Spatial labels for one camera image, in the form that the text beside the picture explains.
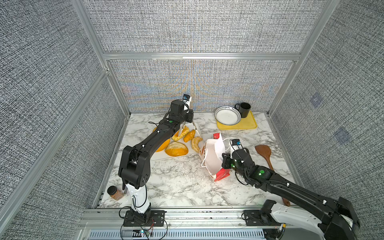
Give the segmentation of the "white and red paper bag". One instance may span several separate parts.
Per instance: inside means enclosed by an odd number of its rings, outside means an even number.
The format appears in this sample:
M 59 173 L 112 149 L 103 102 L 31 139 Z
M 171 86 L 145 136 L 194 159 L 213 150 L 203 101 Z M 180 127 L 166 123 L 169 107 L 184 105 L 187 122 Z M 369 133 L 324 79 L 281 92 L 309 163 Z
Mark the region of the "white and red paper bag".
M 225 141 L 232 140 L 234 138 L 223 139 L 221 133 L 213 133 L 208 135 L 208 139 L 199 151 L 201 159 L 201 168 L 206 169 L 209 176 L 214 182 L 220 181 L 230 175 L 229 169 L 224 169 L 223 156 L 226 153 Z

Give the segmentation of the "crescent croissant bread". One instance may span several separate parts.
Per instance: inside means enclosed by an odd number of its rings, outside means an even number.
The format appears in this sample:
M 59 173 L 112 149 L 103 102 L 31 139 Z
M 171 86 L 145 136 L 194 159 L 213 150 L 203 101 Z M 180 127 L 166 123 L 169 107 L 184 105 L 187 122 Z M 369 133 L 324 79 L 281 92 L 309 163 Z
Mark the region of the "crescent croissant bread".
M 199 143 L 202 141 L 203 139 L 201 137 L 194 137 L 191 141 L 191 147 L 192 149 L 195 151 L 195 152 L 199 152 L 200 151 L 200 147 L 199 147 Z

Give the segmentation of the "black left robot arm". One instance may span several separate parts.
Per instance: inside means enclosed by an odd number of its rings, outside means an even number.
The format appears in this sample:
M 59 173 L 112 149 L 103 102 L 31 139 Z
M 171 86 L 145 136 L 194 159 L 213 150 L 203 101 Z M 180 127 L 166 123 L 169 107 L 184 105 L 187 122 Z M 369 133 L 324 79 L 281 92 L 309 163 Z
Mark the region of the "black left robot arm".
M 184 94 L 182 99 L 174 100 L 157 129 L 139 144 L 123 149 L 119 177 L 123 181 L 123 190 L 132 197 L 132 209 L 139 214 L 150 211 L 146 183 L 151 174 L 151 157 L 158 148 L 181 129 L 181 126 L 193 121 L 194 112 L 190 109 L 191 96 Z

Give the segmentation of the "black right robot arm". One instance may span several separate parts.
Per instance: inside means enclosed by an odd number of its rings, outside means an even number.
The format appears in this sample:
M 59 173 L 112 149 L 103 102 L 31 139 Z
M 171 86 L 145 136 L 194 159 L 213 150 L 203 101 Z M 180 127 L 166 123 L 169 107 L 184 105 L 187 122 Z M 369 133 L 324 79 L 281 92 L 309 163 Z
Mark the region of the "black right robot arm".
M 245 182 L 257 189 L 269 192 L 300 206 L 320 223 L 321 233 L 327 240 L 355 240 L 360 221 L 352 203 L 342 197 L 334 200 L 315 194 L 283 178 L 273 170 L 254 163 L 247 149 L 231 154 L 223 153 L 222 167 L 233 169 Z

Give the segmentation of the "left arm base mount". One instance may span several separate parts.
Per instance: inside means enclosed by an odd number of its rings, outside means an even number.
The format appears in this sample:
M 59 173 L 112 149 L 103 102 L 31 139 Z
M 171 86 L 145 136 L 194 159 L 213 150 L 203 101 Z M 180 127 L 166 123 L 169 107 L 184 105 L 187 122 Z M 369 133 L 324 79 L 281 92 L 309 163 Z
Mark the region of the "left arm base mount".
M 147 210 L 140 214 L 134 210 L 126 211 L 124 227 L 163 227 L 165 223 L 165 211 Z

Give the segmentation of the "golden round scored bread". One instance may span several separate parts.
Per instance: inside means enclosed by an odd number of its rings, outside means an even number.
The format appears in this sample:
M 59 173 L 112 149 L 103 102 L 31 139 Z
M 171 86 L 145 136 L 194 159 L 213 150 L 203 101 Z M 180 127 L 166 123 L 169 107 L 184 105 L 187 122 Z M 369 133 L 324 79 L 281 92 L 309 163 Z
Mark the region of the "golden round scored bread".
M 172 142 L 166 148 L 165 152 L 171 157 L 184 156 L 189 153 L 189 149 L 186 145 L 179 142 Z

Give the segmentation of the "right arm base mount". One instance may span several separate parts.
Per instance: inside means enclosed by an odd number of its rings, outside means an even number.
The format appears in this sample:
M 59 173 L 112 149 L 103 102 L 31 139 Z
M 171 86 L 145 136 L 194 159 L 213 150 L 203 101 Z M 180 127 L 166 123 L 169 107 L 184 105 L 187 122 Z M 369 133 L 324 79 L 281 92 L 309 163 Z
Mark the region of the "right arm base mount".
M 241 218 L 246 222 L 248 227 L 256 226 L 280 226 L 281 223 L 277 222 L 269 213 L 261 210 L 244 210 Z

